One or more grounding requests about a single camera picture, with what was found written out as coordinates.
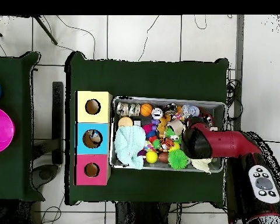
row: green table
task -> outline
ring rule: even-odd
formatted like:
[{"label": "green table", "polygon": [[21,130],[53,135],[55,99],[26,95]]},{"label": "green table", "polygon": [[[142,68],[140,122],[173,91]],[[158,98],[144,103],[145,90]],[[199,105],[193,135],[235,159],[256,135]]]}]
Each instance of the green table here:
[{"label": "green table", "polygon": [[226,102],[226,59],[211,62],[126,62],[85,60],[72,52],[66,72],[66,203],[76,201],[159,201],[223,203],[223,175],[213,173],[112,169],[106,186],[74,186],[76,90],[108,91],[114,96]]},{"label": "green table", "polygon": [[27,52],[19,58],[0,57],[0,109],[13,120],[15,135],[0,152],[0,199],[42,201],[43,196],[31,185],[32,161],[32,68],[40,54]]}]

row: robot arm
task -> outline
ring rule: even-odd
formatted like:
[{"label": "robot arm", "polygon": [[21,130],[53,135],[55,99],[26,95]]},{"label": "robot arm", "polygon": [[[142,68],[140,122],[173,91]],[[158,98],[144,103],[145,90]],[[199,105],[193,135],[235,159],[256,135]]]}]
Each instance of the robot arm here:
[{"label": "robot arm", "polygon": [[182,139],[181,148],[190,158],[228,158],[229,224],[280,224],[280,167],[259,136],[210,131],[203,121],[192,118]]}]

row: light blue towel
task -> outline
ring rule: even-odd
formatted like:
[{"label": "light blue towel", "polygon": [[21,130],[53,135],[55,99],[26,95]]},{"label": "light blue towel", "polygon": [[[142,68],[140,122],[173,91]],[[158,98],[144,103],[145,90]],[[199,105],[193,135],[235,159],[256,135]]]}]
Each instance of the light blue towel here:
[{"label": "light blue towel", "polygon": [[124,164],[134,169],[143,168],[142,156],[137,156],[145,145],[145,132],[140,126],[120,126],[115,136],[115,153]]}]

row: yellow box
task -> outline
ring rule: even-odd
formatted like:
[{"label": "yellow box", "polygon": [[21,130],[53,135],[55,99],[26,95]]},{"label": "yellow box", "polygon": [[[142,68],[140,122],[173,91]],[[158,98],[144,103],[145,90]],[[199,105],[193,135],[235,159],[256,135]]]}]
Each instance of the yellow box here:
[{"label": "yellow box", "polygon": [[109,92],[77,91],[76,95],[78,122],[110,123],[112,95]]}]

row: stacked boxes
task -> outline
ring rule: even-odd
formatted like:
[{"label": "stacked boxes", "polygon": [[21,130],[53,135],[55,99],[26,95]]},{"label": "stacked boxes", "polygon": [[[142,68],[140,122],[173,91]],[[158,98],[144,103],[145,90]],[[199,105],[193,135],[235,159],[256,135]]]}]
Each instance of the stacked boxes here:
[{"label": "stacked boxes", "polygon": [[105,186],[110,177],[108,92],[77,91],[75,179],[77,186]]}]

